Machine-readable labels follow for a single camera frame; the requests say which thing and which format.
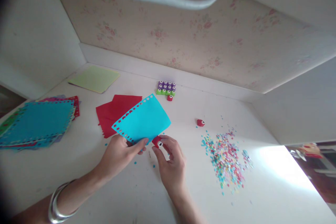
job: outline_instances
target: white table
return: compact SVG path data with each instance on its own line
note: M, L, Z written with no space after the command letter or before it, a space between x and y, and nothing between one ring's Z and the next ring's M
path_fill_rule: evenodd
M99 162L109 139L104 139L98 126L97 106L111 101L116 94L146 97L155 92L157 80L119 72L119 79L104 94L64 80L46 95L78 95L82 101L80 117L60 143L36 151L0 152L1 178L15 213ZM249 103L182 86L177 86L173 102L164 96L157 98L172 122L165 134L179 141L187 157L187 184L209 223L336 223L336 217L303 171L285 147L278 145ZM205 127L196 128L198 118L205 120ZM227 132L227 124L237 130L234 141L239 142L240 152L248 151L254 169L245 172L244 189L232 195L225 187L222 196L210 157L201 146L201 135L208 130L215 139L216 134ZM157 160L148 148L67 223L174 222L174 209L160 181Z

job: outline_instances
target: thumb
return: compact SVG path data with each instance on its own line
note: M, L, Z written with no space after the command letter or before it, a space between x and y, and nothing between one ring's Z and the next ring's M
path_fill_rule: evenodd
M155 146L152 147L152 150L154 151L154 154L157 158L157 162L159 163L159 168L161 168L164 165L166 158L164 157L162 151L156 148Z
M129 147L132 154L136 155L139 151L141 151L145 145L148 143L148 138L143 138L135 145Z

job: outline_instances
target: hand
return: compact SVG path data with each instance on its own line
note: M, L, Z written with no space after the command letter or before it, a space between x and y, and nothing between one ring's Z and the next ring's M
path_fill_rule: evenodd
M99 164L94 168L102 179L110 180L121 172L136 154L142 155L146 150L148 138L143 138L135 145L128 147L126 139L121 135L111 138Z
M169 154L167 161L162 151L155 146L152 147L159 163L160 176L169 196L172 198L180 195L185 190L184 169L186 158L179 143L167 135L160 135L164 149Z

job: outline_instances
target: green paper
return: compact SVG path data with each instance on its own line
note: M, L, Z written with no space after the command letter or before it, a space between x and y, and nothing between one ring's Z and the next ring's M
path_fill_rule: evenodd
M118 72L97 66L90 66L84 72L69 80L68 83L97 93L104 93L119 76L120 74Z

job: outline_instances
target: silver bangle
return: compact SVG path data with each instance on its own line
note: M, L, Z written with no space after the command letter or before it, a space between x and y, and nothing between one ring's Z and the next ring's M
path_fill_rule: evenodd
M61 186L59 186L51 196L49 209L48 209L48 219L53 224L57 224L57 223L61 223L63 221L66 221L71 216L73 216L75 213L77 213L77 211L79 209L78 208L75 212L73 212L70 215L63 215L59 212L59 210L57 208L57 198L58 198L59 194L63 191L63 189L65 187L67 187L73 181L75 181L75 180L72 180L70 182L64 183Z

